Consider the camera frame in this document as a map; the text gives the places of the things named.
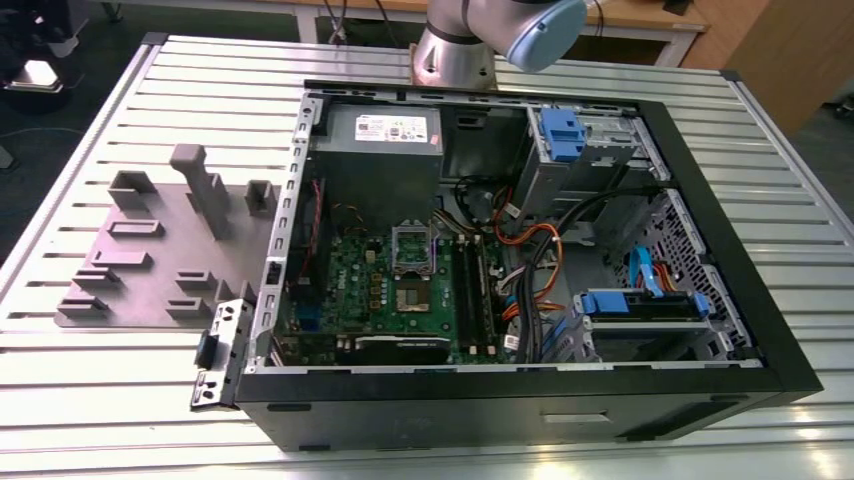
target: green circuit board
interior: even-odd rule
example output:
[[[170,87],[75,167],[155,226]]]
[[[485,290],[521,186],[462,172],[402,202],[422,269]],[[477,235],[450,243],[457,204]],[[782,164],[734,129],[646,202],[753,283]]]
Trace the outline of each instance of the green circuit board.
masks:
[[[452,342],[453,363],[501,363],[501,352],[461,351],[454,292],[453,238],[434,240],[436,271],[430,276],[392,272],[392,235],[350,234],[334,239],[327,296],[303,328],[294,306],[291,323],[278,329],[286,363],[334,365],[342,335],[438,336]],[[421,261],[417,247],[405,252]]]
[[[330,261],[333,295],[323,306],[321,330],[335,333],[430,333],[456,342],[450,240],[440,239],[437,249],[437,272],[430,280],[418,276],[396,279],[392,274],[390,237],[347,236],[337,240]],[[408,255],[417,258],[418,252]],[[421,303],[428,305],[428,311],[400,311],[400,301],[408,305],[408,296],[413,296],[414,290],[418,290],[417,296],[428,295],[421,298],[429,300]]]

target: metal table surface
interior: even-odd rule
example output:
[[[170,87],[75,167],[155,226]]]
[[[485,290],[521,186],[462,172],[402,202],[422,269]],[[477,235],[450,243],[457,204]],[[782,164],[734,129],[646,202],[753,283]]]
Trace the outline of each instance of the metal table surface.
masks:
[[[717,72],[500,63],[502,90],[665,102],[825,392],[674,442],[285,454],[242,412],[189,411],[198,332],[63,331],[55,306],[118,170],[181,182],[171,145],[226,183],[277,181],[307,78],[408,82],[408,52],[171,37],[143,45],[0,271],[0,472],[249,478],[851,478],[853,229],[756,100]]]

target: wooden desk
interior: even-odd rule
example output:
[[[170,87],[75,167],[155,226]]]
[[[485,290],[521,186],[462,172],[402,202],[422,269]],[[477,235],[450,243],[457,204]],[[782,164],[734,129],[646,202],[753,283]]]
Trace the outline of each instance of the wooden desk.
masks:
[[[315,19],[329,17],[323,0],[262,0],[271,4],[291,5],[298,18],[301,41],[319,43]],[[430,0],[382,0],[393,21],[425,23]],[[709,28],[709,22],[696,8],[685,16],[662,10],[662,0],[601,0],[605,14],[605,37],[656,40],[665,42],[657,66],[678,67],[698,33]],[[330,0],[338,15],[342,0]],[[349,0],[349,18],[381,19],[374,0]],[[584,35],[594,36],[600,22],[600,11],[592,9]]]

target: computer chassis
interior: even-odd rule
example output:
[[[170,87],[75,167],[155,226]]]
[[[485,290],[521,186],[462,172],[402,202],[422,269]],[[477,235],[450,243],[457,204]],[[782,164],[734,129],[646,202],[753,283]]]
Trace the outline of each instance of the computer chassis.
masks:
[[[665,193],[649,204],[641,199],[613,201],[600,212],[602,219],[608,217],[609,208],[629,210],[632,205],[636,220],[614,217],[612,225],[609,221],[581,222],[580,228],[564,237],[569,246],[568,262],[574,258],[573,249],[590,244],[590,229],[610,232],[597,238],[614,238],[602,241],[613,244],[612,251],[629,252],[641,246],[649,248],[657,260],[666,257],[672,264],[684,262],[684,267],[674,267],[686,270],[680,287],[686,286],[682,290],[689,293],[705,292],[710,303],[706,320],[720,325],[712,337],[697,337],[698,341],[712,341],[709,348],[690,347],[696,353],[689,361],[609,362],[602,358],[592,361],[561,357],[574,358],[570,362],[558,358],[561,352],[556,350],[540,362],[526,364],[466,364],[449,360],[442,365],[283,365],[282,358],[275,358],[281,354],[275,329],[277,324],[291,321],[293,305],[285,279],[295,223],[291,220],[297,216],[303,175],[317,161],[317,137],[329,134],[325,116],[335,104],[441,110],[453,107],[466,112],[469,109],[514,111],[514,118],[528,119],[529,130],[534,126],[534,131],[529,131],[532,145],[526,144],[533,153],[522,155],[526,167],[536,161],[546,162],[544,158],[532,157],[537,152],[542,157],[544,152],[550,151],[537,145],[544,140],[534,117],[544,109],[573,110],[588,125],[588,144],[601,142],[612,163],[636,162],[621,170],[621,182],[633,175],[652,174]],[[474,120],[460,121],[458,115],[454,122],[446,114],[442,110],[441,142],[448,135],[446,150],[460,146],[470,153],[472,142],[462,136],[458,141],[452,138],[457,134],[448,133],[449,124],[461,129],[460,135],[469,135],[473,124],[494,120],[476,115]],[[600,118],[605,123],[622,122],[633,126],[637,135],[630,139],[632,149],[646,153],[646,166],[637,163],[634,155],[620,160],[622,154],[608,151],[614,142],[626,142],[613,138],[624,135],[625,129],[614,127],[616,123],[597,129],[594,124]],[[446,155],[442,178],[460,178],[465,165],[449,165],[449,158]],[[283,450],[673,439],[740,412],[785,405],[821,391],[816,373],[664,104],[630,99],[310,81],[287,165],[290,179],[282,185],[258,300],[254,304],[238,299],[218,306],[213,327],[199,345],[201,372],[191,400],[191,408],[198,411],[243,410]],[[522,182],[526,173],[517,178]],[[536,181],[529,178],[526,185],[533,184]],[[540,191],[540,187],[526,191]],[[556,190],[552,198],[564,193]],[[513,203],[533,205],[524,197],[517,193]],[[553,210],[561,207],[554,202],[546,203],[541,199],[540,206],[517,214],[518,218],[525,215],[554,218]],[[578,259],[580,266],[589,261],[589,257]],[[590,270],[608,277],[605,285],[588,282],[584,275],[574,275],[572,271],[568,274],[561,288],[576,294],[564,301],[574,306],[572,310],[580,324],[596,323],[590,307],[582,305],[586,301],[582,297],[596,295],[598,286],[608,287],[610,294],[637,292],[634,279],[626,280],[626,262],[613,260],[604,260],[610,261],[608,268]],[[574,286],[573,282],[588,283]],[[573,314],[568,314],[565,320],[573,323]],[[552,335],[554,342],[556,337],[570,331],[566,325],[565,322],[561,332],[557,327],[552,333],[546,332],[546,339]],[[573,330],[582,339],[577,345],[584,345],[585,334],[593,331],[593,327],[588,331]]]

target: cable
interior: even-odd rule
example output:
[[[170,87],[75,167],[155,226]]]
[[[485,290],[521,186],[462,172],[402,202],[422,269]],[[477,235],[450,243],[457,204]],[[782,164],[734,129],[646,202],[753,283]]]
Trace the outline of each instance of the cable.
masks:
[[[434,209],[434,216],[438,216],[440,219],[449,225],[449,227],[457,231],[457,233],[472,235],[478,231],[474,228],[460,223],[460,221],[454,218],[454,215],[452,215],[452,212],[444,210],[442,208]]]
[[[474,228],[482,224],[482,222],[476,218],[474,213],[472,213],[472,208],[469,207],[469,203],[466,203],[466,198],[464,196],[462,187],[469,185],[489,185],[493,183],[498,183],[500,179],[496,177],[490,177],[488,175],[466,175],[460,178],[457,183],[454,184],[454,202],[457,203],[457,208],[460,212],[464,214],[464,218],[472,224]]]
[[[315,218],[311,224],[311,239],[309,240],[309,250],[306,251],[306,260],[303,260],[303,266],[299,269],[299,275],[293,284],[299,282],[299,279],[303,278],[306,272],[309,271],[309,262],[311,261],[311,252],[315,249],[315,245],[318,243],[318,231],[321,230],[321,208],[323,206],[323,199],[321,198],[321,185],[317,180],[311,181],[311,188],[315,191]]]
[[[602,4],[600,0],[593,0],[597,4],[597,10],[600,10],[600,18],[597,19],[597,37],[602,38],[605,36],[605,11],[602,10]]]
[[[582,200],[576,206],[568,211],[568,213],[561,217],[557,225],[558,238],[564,232],[573,226],[573,224],[578,221],[580,218],[588,213],[588,211],[600,203],[606,200],[620,197],[620,196],[649,196],[661,193],[662,188],[658,186],[654,187],[637,187],[637,188],[620,188],[616,190],[609,190],[602,192],[588,199]],[[525,274],[522,275],[520,281],[517,282],[517,299],[520,302],[520,326],[528,325],[528,328],[533,330],[532,338],[537,336],[537,332],[540,330],[540,336],[542,339],[542,329],[540,327],[540,314],[537,312],[536,306],[536,296],[533,293],[533,284],[534,284],[534,268],[536,265],[544,258],[546,251],[549,250],[550,238],[545,238],[541,240],[541,243],[537,247],[537,251],[534,252],[534,256],[526,263]],[[540,360],[540,350],[537,339],[533,340],[534,345],[530,350],[537,352],[533,361]]]
[[[377,2],[377,8],[379,8],[379,13],[383,16],[383,22],[386,22],[386,31],[389,32],[389,38],[392,38],[392,43],[394,43],[396,48],[401,48],[401,44],[398,43],[398,37],[396,37],[396,32],[392,30],[392,22],[389,21],[389,14],[386,13],[386,7],[383,7],[383,3],[379,0],[374,0]]]
[[[323,4],[326,5],[326,10],[330,13],[330,18],[333,19],[333,26],[335,27],[333,30],[333,35],[330,35],[330,40],[327,43],[331,43],[334,45],[338,45],[338,42],[335,41],[335,38],[341,38],[339,34],[342,31],[342,28],[345,28],[345,17],[347,16],[347,0],[345,0],[343,5],[342,5],[342,16],[341,19],[335,16],[335,13],[333,12],[333,6],[330,5],[330,1],[329,0],[323,0]]]
[[[77,133],[78,135],[85,135],[85,132],[81,130],[75,130],[74,128],[62,128],[62,127],[37,127],[37,128],[25,128],[23,130],[17,130],[15,132],[5,133],[0,135],[0,138],[14,137],[15,135],[21,135],[22,133],[30,132],[69,132]]]

